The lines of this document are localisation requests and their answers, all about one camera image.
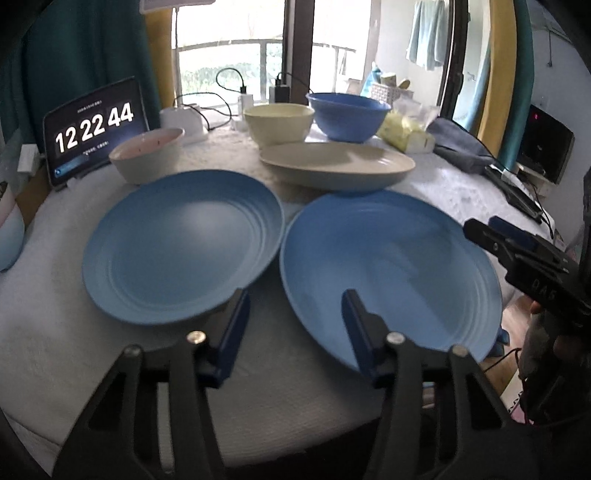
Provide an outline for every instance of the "curtain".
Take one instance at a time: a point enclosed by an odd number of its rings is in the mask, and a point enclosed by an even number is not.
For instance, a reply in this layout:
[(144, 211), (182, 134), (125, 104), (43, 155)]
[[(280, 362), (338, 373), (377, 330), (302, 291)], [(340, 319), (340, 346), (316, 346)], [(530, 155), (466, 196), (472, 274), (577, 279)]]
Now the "curtain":
[(160, 93), (160, 104), (162, 108), (166, 108), (173, 106), (174, 103), (173, 52), (171, 50), (173, 10), (150, 12), (146, 14), (145, 20), (150, 55)]
[(131, 76), (150, 128), (158, 128), (161, 101), (139, 0), (54, 0), (0, 69), (4, 138), (20, 127), (24, 142), (42, 151), (47, 112)]
[(499, 161), (512, 170), (519, 155), (525, 125), (530, 114), (531, 95), (534, 90), (534, 40), (531, 33), (530, 11), (527, 0), (515, 1), (517, 20), (517, 66), (511, 110), (499, 152)]
[(491, 2), (491, 73), (478, 138), (498, 156), (503, 142), (517, 60), (517, 26), (513, 0)]

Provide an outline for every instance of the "wooden floor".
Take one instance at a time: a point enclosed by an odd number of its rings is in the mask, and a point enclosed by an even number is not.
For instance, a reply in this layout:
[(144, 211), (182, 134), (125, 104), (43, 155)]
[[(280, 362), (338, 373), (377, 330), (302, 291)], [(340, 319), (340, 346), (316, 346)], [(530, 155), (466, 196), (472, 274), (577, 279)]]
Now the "wooden floor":
[[(509, 305), (503, 312), (502, 325), (509, 332), (509, 337), (511, 338), (511, 344), (505, 347), (505, 352), (523, 346), (525, 333), (530, 323), (530, 305), (531, 300), (528, 297), (522, 296), (516, 302)], [(498, 358), (487, 358), (481, 363), (482, 368), (487, 368), (497, 360)], [(500, 395), (516, 371), (515, 355), (510, 355), (499, 365), (487, 372), (486, 376)]]

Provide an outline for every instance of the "blue plate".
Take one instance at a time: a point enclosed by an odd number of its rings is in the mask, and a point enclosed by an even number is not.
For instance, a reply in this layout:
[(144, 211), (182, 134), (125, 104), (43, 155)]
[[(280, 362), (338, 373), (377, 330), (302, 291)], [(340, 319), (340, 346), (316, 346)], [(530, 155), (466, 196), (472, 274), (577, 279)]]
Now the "blue plate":
[(166, 177), (101, 220), (84, 254), (86, 290), (125, 322), (188, 319), (256, 280), (283, 229), (279, 200), (255, 179), (223, 170)]
[(419, 345), (465, 345), (481, 361), (502, 314), (486, 254), (440, 210), (399, 193), (330, 194), (294, 219), (281, 247), (281, 278), (304, 327), (357, 369), (340, 309), (355, 288), (369, 312)]

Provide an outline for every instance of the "blue bowl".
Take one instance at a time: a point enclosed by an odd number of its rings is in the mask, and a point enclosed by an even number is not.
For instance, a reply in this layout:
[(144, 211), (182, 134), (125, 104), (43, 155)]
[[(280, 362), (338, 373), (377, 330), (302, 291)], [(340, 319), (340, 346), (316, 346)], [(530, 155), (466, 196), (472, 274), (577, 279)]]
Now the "blue bowl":
[(363, 143), (375, 135), (391, 107), (348, 93), (309, 93), (310, 106), (324, 134), (336, 142)]

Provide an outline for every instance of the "digital clock display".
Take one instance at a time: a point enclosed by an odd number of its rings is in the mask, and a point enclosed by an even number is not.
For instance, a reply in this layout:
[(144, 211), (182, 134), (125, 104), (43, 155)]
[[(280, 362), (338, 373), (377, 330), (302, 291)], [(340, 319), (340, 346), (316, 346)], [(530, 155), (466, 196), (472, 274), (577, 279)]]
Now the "digital clock display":
[(48, 113), (43, 120), (51, 184), (61, 186), (109, 161), (120, 143), (148, 131), (139, 84), (127, 79)]

